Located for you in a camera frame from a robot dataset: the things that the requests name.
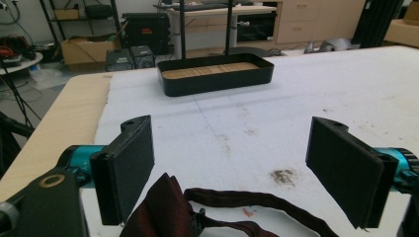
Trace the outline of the tan cardboard box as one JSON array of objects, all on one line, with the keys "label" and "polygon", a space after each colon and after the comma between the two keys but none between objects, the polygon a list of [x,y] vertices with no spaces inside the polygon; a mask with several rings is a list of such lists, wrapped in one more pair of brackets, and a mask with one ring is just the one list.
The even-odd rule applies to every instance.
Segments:
[{"label": "tan cardboard box", "polygon": [[419,48],[419,0],[412,0],[402,19],[392,20],[385,41]]}]

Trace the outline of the black metal pole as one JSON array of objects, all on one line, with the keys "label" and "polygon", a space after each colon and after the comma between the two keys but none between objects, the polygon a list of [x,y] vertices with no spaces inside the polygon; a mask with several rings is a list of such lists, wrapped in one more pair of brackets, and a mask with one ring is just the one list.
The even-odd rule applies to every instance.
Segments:
[{"label": "black metal pole", "polygon": [[179,0],[180,4],[180,36],[181,36],[181,59],[186,59],[186,32],[185,32],[185,1]]},{"label": "black metal pole", "polygon": [[229,55],[233,0],[228,0],[224,55]]}]

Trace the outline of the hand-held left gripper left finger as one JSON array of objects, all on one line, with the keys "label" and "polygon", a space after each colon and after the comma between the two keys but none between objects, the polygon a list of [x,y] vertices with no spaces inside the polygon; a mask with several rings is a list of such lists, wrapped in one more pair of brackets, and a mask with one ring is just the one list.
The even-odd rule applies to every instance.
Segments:
[{"label": "hand-held left gripper left finger", "polygon": [[126,223],[154,166],[151,116],[129,119],[90,158],[102,223]]}]

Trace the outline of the small black box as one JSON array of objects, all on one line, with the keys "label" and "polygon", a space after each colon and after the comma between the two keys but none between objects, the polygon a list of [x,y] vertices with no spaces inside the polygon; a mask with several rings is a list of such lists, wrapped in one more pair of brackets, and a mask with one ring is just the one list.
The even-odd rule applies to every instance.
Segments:
[{"label": "small black box", "polygon": [[154,54],[147,45],[132,46],[130,52],[136,69],[155,66]]},{"label": "small black box", "polygon": [[106,55],[106,71],[132,70],[133,62],[126,48],[108,50]]}]

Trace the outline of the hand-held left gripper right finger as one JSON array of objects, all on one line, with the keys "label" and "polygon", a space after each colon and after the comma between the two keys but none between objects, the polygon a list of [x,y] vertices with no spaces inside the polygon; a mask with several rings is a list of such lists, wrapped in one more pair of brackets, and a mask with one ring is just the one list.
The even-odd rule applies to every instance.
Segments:
[{"label": "hand-held left gripper right finger", "polygon": [[398,166],[396,158],[352,135],[347,125],[314,117],[305,163],[354,227],[379,226]]}]

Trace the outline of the red and black tool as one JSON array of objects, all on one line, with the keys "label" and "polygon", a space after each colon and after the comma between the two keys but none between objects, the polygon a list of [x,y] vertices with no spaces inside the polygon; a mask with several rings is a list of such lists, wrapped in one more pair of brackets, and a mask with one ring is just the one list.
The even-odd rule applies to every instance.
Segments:
[{"label": "red and black tool", "polygon": [[0,38],[0,56],[11,58],[18,55],[29,60],[36,58],[33,48],[24,37],[6,36]]}]

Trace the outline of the white desk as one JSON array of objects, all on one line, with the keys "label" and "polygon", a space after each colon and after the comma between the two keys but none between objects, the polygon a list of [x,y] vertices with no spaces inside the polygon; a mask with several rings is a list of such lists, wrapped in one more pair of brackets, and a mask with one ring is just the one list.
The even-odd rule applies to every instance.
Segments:
[{"label": "white desk", "polygon": [[[239,16],[276,13],[276,7],[236,6],[232,8],[230,47],[237,47]],[[166,12],[170,22],[170,40],[176,59],[181,59],[180,11]],[[191,11],[185,13],[186,57],[200,57],[222,53],[225,45],[227,8]]]}]

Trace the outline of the round white side table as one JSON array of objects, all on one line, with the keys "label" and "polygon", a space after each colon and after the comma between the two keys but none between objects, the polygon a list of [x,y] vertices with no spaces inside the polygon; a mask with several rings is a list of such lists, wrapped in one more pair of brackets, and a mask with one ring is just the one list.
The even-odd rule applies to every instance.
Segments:
[{"label": "round white side table", "polygon": [[34,60],[22,59],[18,66],[7,67],[6,69],[0,68],[0,75],[5,75],[6,73],[13,73],[13,72],[16,72],[16,71],[20,71],[20,70],[23,70],[23,69],[30,68],[31,66],[40,63],[42,61],[42,59],[43,59],[42,54],[37,52],[36,53],[36,58]]}]

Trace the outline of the clear plastic bag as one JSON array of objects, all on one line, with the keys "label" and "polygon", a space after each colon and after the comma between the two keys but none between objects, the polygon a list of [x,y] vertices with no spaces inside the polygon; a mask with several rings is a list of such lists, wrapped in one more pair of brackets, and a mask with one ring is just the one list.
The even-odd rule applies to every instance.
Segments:
[{"label": "clear plastic bag", "polygon": [[59,62],[31,66],[30,75],[39,90],[63,86],[72,77],[68,68]]}]

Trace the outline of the large black equipment case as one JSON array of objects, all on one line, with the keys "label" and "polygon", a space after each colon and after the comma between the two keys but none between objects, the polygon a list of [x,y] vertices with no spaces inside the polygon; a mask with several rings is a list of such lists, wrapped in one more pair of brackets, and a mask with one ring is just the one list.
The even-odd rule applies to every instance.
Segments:
[{"label": "large black equipment case", "polygon": [[124,13],[128,47],[147,45],[154,55],[169,53],[169,18],[164,13]]}]

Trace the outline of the black metal shelf rack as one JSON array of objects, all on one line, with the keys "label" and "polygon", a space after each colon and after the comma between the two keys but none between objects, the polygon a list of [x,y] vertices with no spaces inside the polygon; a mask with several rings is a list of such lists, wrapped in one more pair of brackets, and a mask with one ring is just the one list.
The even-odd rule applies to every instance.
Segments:
[{"label": "black metal shelf rack", "polygon": [[116,0],[39,0],[56,44],[121,30]]}]

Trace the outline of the open cardboard box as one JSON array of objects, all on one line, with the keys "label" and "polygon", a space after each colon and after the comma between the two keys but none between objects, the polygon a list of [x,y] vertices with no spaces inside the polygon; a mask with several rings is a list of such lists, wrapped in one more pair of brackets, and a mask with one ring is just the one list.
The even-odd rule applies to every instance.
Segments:
[{"label": "open cardboard box", "polygon": [[115,35],[93,37],[74,37],[61,43],[64,63],[102,63],[106,61],[109,50],[118,49],[121,44]]}]

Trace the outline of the black tray with wooden bottom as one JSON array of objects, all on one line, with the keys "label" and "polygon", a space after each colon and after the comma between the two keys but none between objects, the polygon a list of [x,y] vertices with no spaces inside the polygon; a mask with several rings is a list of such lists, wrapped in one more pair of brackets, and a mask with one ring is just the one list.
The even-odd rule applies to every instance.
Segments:
[{"label": "black tray with wooden bottom", "polygon": [[272,62],[252,53],[157,63],[163,92],[169,97],[268,84],[274,67]]}]

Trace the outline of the grey plastic cover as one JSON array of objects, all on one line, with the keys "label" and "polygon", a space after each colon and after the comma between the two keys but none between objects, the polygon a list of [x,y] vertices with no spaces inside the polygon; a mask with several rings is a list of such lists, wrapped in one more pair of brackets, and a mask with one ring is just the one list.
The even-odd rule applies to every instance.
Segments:
[{"label": "grey plastic cover", "polygon": [[318,52],[331,52],[331,51],[344,51],[355,49],[348,39],[327,39],[323,41],[319,48],[314,47],[314,41],[311,40],[307,48],[304,50],[304,54],[318,53]]}]

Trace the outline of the black stand leg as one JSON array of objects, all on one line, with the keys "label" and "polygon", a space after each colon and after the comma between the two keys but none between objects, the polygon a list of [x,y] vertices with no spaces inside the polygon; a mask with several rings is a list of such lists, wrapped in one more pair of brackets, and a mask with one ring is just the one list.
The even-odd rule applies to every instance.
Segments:
[{"label": "black stand leg", "polygon": [[0,179],[22,150],[15,134],[30,138],[35,129],[0,112]]}]

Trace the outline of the light wooden drawer cabinet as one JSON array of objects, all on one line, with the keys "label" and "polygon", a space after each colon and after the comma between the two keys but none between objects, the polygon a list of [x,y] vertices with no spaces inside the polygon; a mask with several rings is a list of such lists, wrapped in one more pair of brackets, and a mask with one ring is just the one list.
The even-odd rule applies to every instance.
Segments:
[{"label": "light wooden drawer cabinet", "polygon": [[351,39],[366,0],[282,0],[277,44]]}]

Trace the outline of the white felt mat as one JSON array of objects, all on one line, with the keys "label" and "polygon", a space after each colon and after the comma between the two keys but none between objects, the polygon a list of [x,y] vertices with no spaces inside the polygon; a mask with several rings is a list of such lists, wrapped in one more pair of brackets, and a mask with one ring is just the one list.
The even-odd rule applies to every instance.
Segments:
[{"label": "white felt mat", "polygon": [[395,237],[408,196],[392,193],[378,228],[356,229],[306,167],[315,117],[346,124],[372,147],[419,156],[419,49],[385,46],[274,59],[268,84],[171,98],[154,69],[116,73],[95,140],[150,116],[154,177],[185,189],[270,193],[325,220],[340,237]]}]

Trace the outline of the dark red bow tie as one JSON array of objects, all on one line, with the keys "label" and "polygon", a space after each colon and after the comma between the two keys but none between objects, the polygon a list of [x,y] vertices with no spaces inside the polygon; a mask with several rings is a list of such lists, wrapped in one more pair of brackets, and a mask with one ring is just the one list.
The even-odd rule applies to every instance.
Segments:
[{"label": "dark red bow tie", "polygon": [[287,200],[264,193],[215,191],[200,188],[182,190],[174,176],[163,174],[148,190],[145,199],[131,214],[120,237],[199,237],[207,228],[228,227],[248,237],[279,237],[254,221],[226,222],[195,212],[197,202],[210,207],[258,205],[277,209],[317,233],[320,237],[339,237],[327,223]]}]

